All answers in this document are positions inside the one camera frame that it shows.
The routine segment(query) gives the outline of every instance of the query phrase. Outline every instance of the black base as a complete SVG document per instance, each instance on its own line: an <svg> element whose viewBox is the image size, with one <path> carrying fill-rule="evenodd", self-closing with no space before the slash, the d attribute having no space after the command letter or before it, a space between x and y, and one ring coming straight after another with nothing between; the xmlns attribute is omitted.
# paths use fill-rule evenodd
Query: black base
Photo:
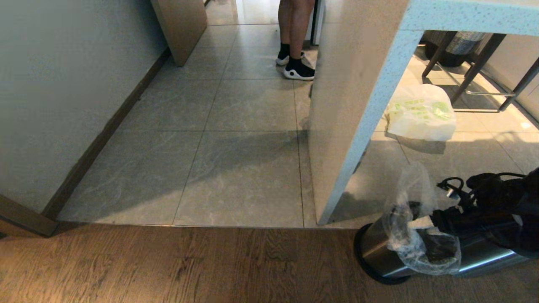
<svg viewBox="0 0 539 303"><path fill-rule="evenodd" d="M376 281L382 284L396 285L396 284L401 284L401 283L406 282L410 278L410 276L400 277L397 279L390 279L390 278L380 276L374 270L374 268L372 268L369 264L367 264L365 259L363 259L363 253L361 252L361 238L363 237L363 235L365 234L365 232L367 231L367 229L369 229L371 225L372 223L369 223L365 225L364 227L362 227L360 230L357 231L356 236L354 237L354 254L356 255L357 261L361 265L361 268L371 278L375 279Z"/></svg>

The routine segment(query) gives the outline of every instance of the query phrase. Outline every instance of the wooden floor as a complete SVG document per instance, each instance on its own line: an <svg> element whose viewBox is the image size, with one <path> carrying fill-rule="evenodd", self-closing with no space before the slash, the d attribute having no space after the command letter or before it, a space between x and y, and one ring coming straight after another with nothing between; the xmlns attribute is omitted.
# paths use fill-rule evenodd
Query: wooden floor
<svg viewBox="0 0 539 303"><path fill-rule="evenodd" d="M0 302L537 302L539 263L480 278L416 275L386 286L352 230L62 224L0 240Z"/></svg>

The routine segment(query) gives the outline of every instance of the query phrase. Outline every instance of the baseboard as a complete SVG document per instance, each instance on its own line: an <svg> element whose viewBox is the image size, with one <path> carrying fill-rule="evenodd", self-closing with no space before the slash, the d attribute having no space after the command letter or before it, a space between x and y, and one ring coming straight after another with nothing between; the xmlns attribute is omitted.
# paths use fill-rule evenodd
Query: baseboard
<svg viewBox="0 0 539 303"><path fill-rule="evenodd" d="M118 129L118 126L120 126L124 118L169 57L170 49L166 49L123 102L122 106L120 106L112 118L107 122L103 131L94 139L79 161L71 169L60 188L41 212L43 216L51 220L56 220L77 185L79 185L92 163L94 163L101 150L103 150L103 147L105 147L110 137L112 137L114 132Z"/></svg>
<svg viewBox="0 0 539 303"><path fill-rule="evenodd" d="M0 233L9 236L49 237L58 226L53 220L0 195Z"/></svg>

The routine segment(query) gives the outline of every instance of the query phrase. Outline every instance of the white wall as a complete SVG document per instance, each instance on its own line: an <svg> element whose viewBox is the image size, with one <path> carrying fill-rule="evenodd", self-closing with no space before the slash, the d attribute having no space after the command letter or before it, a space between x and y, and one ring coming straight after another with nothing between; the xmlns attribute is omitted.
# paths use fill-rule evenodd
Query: white wall
<svg viewBox="0 0 539 303"><path fill-rule="evenodd" d="M42 211L165 50L149 0L0 9L0 194Z"/></svg>
<svg viewBox="0 0 539 303"><path fill-rule="evenodd" d="M498 81L512 89L537 57L539 57L539 37L507 35L484 68ZM539 120L539 75L528 84L517 101Z"/></svg>

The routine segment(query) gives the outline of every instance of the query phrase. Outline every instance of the white plastic bag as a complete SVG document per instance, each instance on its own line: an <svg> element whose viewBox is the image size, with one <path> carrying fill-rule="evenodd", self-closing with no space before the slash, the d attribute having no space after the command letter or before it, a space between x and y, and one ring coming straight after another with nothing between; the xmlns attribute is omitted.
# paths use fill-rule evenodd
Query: white plastic bag
<svg viewBox="0 0 539 303"><path fill-rule="evenodd" d="M457 125L449 96L431 84L397 87L385 115L388 133L412 139L447 141Z"/></svg>

